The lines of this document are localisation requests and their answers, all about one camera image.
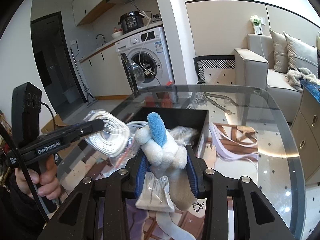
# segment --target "glass tabletop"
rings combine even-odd
[[[256,158],[230,161],[217,154],[213,168],[235,179],[249,176],[294,237],[301,238],[306,190],[300,157],[291,130],[268,92],[243,86],[151,87],[130,95],[111,114],[127,123],[144,106],[208,110],[209,124],[223,129],[226,135],[233,128],[237,132],[243,131],[244,127],[252,129],[254,135],[251,134],[250,138],[256,143]],[[73,148],[58,166],[58,179],[65,188],[62,200],[85,176],[101,179],[121,168],[115,167],[104,154],[84,140],[77,142]]]

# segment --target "black box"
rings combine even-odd
[[[203,156],[209,133],[208,110],[142,107],[128,122],[147,121],[148,114],[152,112],[160,115],[167,129],[173,129],[179,125],[197,129],[199,137],[195,140],[192,149],[197,157]]]

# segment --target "white bowl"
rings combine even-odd
[[[115,39],[117,37],[120,37],[123,35],[123,31],[119,31],[119,32],[116,32],[116,33],[112,33],[112,38]]]

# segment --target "white plush toy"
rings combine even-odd
[[[148,126],[134,136],[151,163],[150,170],[159,179],[169,179],[169,194],[172,202],[182,211],[188,210],[195,200],[190,189],[186,170],[187,150],[179,146],[165,129],[161,117],[153,112],[148,115]]]

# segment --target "orange baseboard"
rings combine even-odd
[[[129,95],[116,95],[116,96],[100,96],[100,97],[95,97],[98,100],[122,100],[126,99]]]

